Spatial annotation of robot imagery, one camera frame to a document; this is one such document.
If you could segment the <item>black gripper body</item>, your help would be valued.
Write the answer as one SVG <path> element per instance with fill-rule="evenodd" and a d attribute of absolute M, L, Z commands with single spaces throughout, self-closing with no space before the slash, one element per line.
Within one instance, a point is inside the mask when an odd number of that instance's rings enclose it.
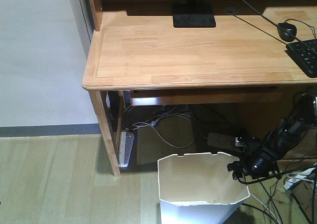
<path fill-rule="evenodd" d="M 251 154 L 239 161 L 227 165 L 227 171 L 232 172 L 234 180 L 251 176 L 252 179 L 269 177 L 270 173 L 278 174 L 278 153 L 270 147 L 258 147 Z"/>

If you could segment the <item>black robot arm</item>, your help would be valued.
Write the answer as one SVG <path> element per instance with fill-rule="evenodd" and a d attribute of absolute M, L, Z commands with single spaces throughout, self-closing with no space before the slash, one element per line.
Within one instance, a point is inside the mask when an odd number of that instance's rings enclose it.
<path fill-rule="evenodd" d="M 242 151 L 239 161 L 227 165 L 234 180 L 251 176 L 261 181 L 277 177 L 284 172 L 277 162 L 306 136 L 308 130 L 317 127 L 317 94 L 305 92 L 287 118 L 280 125 L 269 131 L 263 139 L 257 137 L 236 137 L 235 146 Z"/>

